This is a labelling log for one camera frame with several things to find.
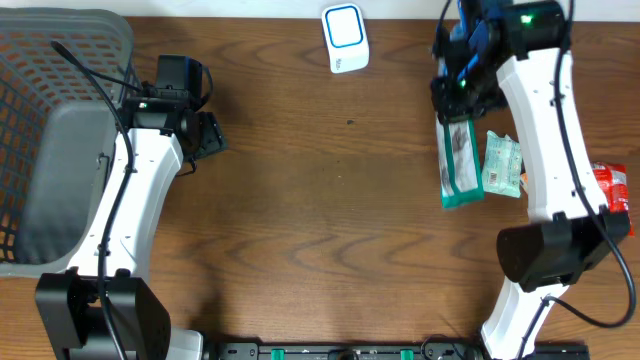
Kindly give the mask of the red snack bag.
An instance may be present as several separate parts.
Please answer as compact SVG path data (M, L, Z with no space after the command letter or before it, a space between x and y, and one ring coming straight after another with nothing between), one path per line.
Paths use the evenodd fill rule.
M626 166L595 162L592 169L600 189L605 194L610 211L630 213Z

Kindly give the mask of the green 3M gloves package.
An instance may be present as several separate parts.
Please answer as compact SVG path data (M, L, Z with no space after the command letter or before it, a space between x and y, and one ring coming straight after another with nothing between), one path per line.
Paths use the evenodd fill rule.
M485 192L473 123L437 121L436 138L442 206L452 209L482 201Z

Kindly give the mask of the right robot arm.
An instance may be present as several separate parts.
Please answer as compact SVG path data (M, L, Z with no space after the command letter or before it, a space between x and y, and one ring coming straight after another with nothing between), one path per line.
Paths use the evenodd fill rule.
M524 226L503 229L497 254L505 279L470 359L572 358L543 349L536 336L563 294L629 234L626 211L613 211L589 160L577 114L570 51L574 9L555 1L462 1L453 29L438 25L431 83L442 190L460 196L473 123L506 108L528 177Z

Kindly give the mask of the pale green wipes pack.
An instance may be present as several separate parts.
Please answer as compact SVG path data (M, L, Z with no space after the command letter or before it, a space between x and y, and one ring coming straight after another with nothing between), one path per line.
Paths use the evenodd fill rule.
M483 188L486 192L519 198L522 170L520 144L508 135L487 132L486 152L482 169Z

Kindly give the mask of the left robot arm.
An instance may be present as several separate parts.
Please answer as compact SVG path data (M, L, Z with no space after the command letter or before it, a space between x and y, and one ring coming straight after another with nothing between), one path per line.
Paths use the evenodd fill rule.
M35 302L58 359L203 359L203 334L176 329L147 281L159 216L185 163L226 149L204 111L212 80L199 61L162 55L156 81L110 109L118 134L88 232L63 271L46 272Z

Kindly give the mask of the orange snack packet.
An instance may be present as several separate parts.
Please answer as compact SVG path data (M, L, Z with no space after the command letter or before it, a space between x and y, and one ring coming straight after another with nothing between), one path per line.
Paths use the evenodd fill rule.
M528 176L526 173L522 173L520 175L520 185L522 187L522 189L528 193Z

